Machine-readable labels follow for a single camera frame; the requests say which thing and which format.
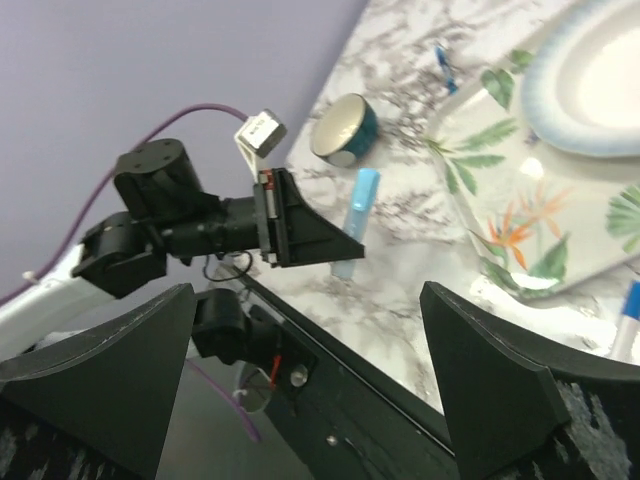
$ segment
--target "bolt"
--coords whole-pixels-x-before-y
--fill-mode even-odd
[[[309,371],[307,370],[307,367],[305,367],[304,365],[298,365],[291,372],[291,377],[289,378],[289,380],[291,381],[291,385],[293,385],[295,388],[302,387],[305,383],[307,383],[307,380],[309,380]]]

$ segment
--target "orange flower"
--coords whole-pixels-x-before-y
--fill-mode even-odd
[[[529,220],[523,225],[514,227],[511,225],[512,219],[513,204],[509,204],[507,213],[505,213],[504,218],[502,219],[501,226],[496,226],[491,222],[491,220],[489,220],[489,234],[491,235],[491,241],[489,243],[511,250],[518,264],[526,270],[527,262],[522,251],[517,247],[517,245],[532,235],[529,227],[531,227],[534,222]]]
[[[570,192],[571,189],[566,188],[550,200],[545,200],[544,185],[543,182],[539,182],[538,187],[536,188],[534,201],[526,201],[521,196],[520,204],[524,214],[531,219],[531,224],[542,221],[547,224],[551,233],[558,238],[562,238],[562,231],[560,231],[560,227],[558,227],[558,224],[551,218],[551,216],[564,208],[564,200]]]

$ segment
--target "pen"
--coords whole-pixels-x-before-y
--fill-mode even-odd
[[[625,300],[618,330],[609,358],[619,362],[631,361],[631,349],[640,330],[640,282],[633,282]]]
[[[442,48],[442,45],[436,45],[436,58],[438,59],[438,65],[440,65],[442,73],[444,73],[449,95],[453,95],[458,91],[458,87],[453,79],[453,72],[451,71],[449,61],[447,60],[447,54],[445,53],[444,48]]]
[[[356,184],[351,194],[351,204],[342,230],[354,240],[362,242],[369,223],[369,214],[376,201],[380,173],[372,168],[358,170]],[[356,268],[355,260],[343,260],[331,264],[331,275],[348,280]]]

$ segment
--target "marble table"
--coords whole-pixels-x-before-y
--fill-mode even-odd
[[[381,122],[365,165],[382,174],[364,239],[367,258],[351,281],[329,265],[250,274],[409,391],[442,411],[418,295],[436,281],[502,318],[553,340],[605,353],[640,262],[553,298],[524,305],[479,273],[478,257],[450,204],[422,137],[447,90],[436,64],[441,43],[459,83],[477,77],[569,0],[371,0],[288,157],[302,195],[341,226],[355,171],[309,150],[314,121],[341,95],[360,93]],[[640,359],[640,350],[636,349]]]

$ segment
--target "gray background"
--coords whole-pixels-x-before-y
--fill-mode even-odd
[[[43,264],[116,157],[186,105],[272,109],[290,130],[269,159],[281,164],[365,3],[1,0],[0,291]],[[186,144],[209,192],[241,196],[251,179],[232,141],[239,126],[224,114],[197,113],[166,135]],[[109,188],[84,226],[120,209]],[[203,288],[200,266],[173,262],[169,278],[69,328],[112,318],[177,282]],[[232,369],[202,364],[231,385]],[[228,408],[185,371],[159,478],[304,478],[259,423],[267,440],[252,445]]]

